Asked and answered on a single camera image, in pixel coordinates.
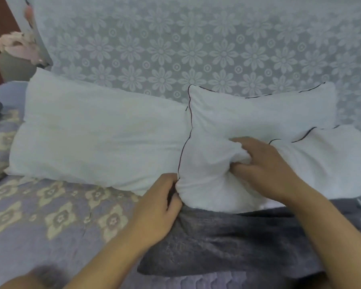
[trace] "fuzzy gray blanket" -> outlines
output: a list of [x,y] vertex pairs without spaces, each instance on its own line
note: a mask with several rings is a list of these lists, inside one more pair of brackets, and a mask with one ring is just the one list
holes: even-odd
[[[332,203],[361,231],[357,199]],[[301,278],[323,271],[287,208],[231,215],[183,206],[170,233],[148,250],[138,272],[179,277],[220,271],[275,272]]]

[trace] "bed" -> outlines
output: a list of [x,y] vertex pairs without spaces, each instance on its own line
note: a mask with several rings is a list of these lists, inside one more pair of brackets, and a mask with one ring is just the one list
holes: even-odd
[[[31,270],[56,288],[75,275],[127,223],[138,196],[113,188],[7,176],[22,121],[26,82],[0,86],[0,285]],[[130,272],[122,288],[290,288],[272,272],[219,272],[165,278]]]

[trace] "human hand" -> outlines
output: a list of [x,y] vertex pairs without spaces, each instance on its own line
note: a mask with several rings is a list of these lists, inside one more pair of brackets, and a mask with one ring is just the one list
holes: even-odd
[[248,165],[233,163],[231,172],[264,197],[288,205],[302,188],[311,188],[291,169],[275,147],[249,137],[231,141],[240,142],[252,158]]
[[176,181],[176,173],[161,175],[135,206],[124,230],[142,250],[158,243],[170,232],[182,208],[182,200],[177,193],[167,208],[168,192]]

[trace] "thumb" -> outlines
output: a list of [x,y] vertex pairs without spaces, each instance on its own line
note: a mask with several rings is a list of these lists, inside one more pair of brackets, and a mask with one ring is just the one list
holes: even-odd
[[230,165],[230,172],[236,177],[247,181],[250,178],[253,168],[254,166],[249,164],[232,163]]
[[182,209],[182,206],[183,206],[183,203],[182,203],[182,200],[179,197],[178,193],[173,194],[173,196],[171,198],[171,202],[167,209],[167,213],[166,213],[168,220],[171,221],[171,224],[174,223],[180,210]]

